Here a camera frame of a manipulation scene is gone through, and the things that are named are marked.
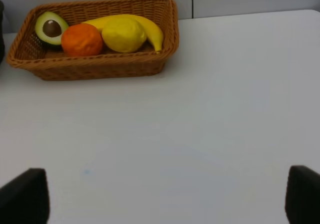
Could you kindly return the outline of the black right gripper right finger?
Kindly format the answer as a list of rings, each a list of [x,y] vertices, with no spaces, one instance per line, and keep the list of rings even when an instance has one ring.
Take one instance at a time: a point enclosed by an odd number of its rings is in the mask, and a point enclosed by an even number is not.
[[[304,165],[294,165],[288,174],[284,207],[288,222],[319,224],[319,173]]]

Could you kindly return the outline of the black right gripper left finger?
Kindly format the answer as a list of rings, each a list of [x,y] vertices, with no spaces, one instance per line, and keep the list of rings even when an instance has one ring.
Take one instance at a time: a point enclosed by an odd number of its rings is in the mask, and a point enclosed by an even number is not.
[[[42,168],[30,168],[0,189],[1,223],[47,223],[50,197]]]

